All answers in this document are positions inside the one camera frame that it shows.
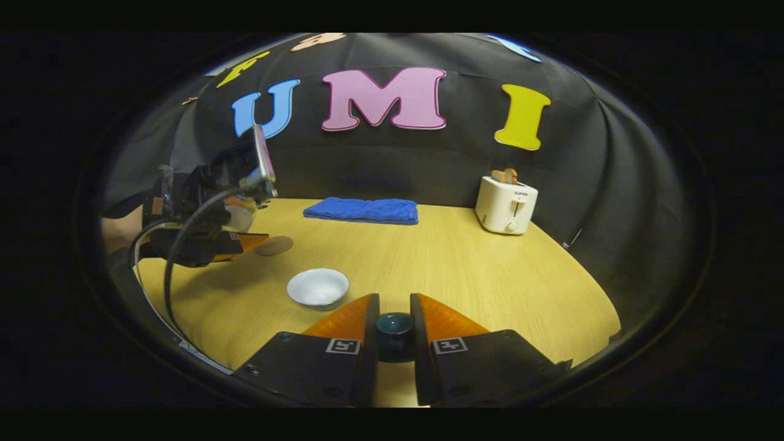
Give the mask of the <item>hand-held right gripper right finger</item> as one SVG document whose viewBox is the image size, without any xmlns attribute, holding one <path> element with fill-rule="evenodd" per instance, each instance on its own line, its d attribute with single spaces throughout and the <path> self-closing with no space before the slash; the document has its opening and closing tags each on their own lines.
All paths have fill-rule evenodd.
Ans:
<svg viewBox="0 0 784 441">
<path fill-rule="evenodd" d="M 537 405 L 571 371 L 515 330 L 491 331 L 420 293 L 410 296 L 415 390 L 429 407 Z"/>
</svg>

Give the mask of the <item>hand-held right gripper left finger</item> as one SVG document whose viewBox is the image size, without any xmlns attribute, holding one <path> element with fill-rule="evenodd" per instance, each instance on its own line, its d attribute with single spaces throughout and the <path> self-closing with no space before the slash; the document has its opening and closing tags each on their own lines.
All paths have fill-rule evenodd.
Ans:
<svg viewBox="0 0 784 441">
<path fill-rule="evenodd" d="M 362 296 L 302 333 L 277 333 L 236 377 L 297 407 L 370 407 L 380 360 L 378 318 L 378 294 Z"/>
</svg>

